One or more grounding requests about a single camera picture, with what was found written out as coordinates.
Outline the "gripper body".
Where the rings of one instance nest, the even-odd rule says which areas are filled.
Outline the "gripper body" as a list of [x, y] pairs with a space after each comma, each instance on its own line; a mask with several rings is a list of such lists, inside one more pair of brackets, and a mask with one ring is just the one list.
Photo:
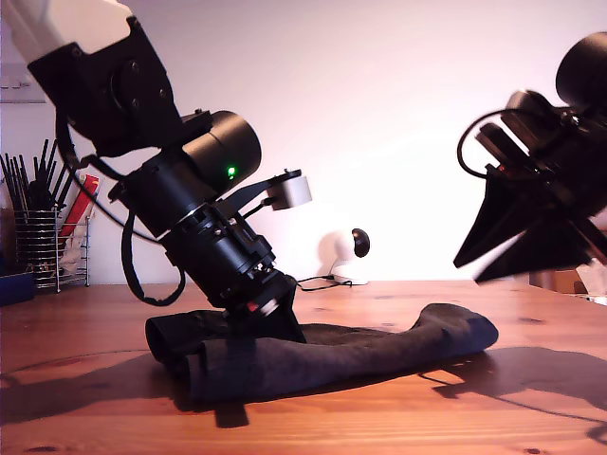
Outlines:
[[192, 278], [210, 304], [232, 318], [292, 309], [295, 282], [274, 267], [271, 246], [242, 216], [229, 220], [203, 205], [160, 243], [171, 263]]

